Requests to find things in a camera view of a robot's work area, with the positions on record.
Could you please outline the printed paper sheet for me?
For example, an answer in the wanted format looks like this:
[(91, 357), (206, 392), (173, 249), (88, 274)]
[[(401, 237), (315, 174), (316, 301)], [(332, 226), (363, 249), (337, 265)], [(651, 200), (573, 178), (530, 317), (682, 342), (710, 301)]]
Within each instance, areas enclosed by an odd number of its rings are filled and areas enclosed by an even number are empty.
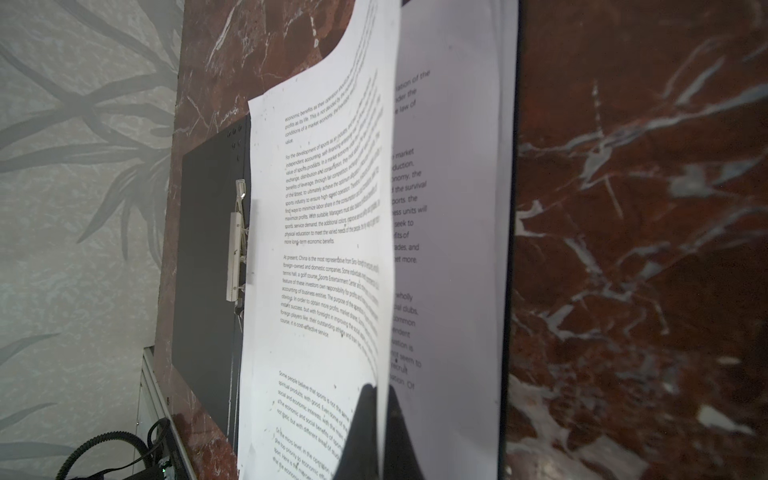
[(423, 479), (499, 475), (519, 11), (401, 11), (390, 385)]

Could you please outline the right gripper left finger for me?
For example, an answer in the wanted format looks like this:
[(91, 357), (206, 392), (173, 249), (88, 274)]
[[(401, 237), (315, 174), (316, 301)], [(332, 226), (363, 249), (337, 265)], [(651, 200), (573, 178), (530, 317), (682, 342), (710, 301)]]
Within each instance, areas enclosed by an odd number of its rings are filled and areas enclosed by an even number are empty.
[(334, 480), (378, 478), (377, 389), (362, 387)]

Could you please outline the beige black ring binder folder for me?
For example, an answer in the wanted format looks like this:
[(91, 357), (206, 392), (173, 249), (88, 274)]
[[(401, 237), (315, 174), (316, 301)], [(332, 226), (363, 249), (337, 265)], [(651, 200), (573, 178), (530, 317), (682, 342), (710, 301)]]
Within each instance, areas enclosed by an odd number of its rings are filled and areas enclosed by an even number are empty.
[[(249, 103), (242, 120), (182, 163), (173, 336), (177, 370), (226, 433), (236, 460), (251, 200)], [(508, 258), (503, 357), (510, 281)]]

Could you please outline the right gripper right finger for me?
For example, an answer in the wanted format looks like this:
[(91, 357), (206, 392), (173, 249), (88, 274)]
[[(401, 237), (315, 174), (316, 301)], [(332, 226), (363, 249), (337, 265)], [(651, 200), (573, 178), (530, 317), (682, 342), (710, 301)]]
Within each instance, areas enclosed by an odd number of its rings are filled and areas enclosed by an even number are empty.
[(382, 479), (423, 480), (406, 419), (396, 390), (390, 386), (387, 395)]

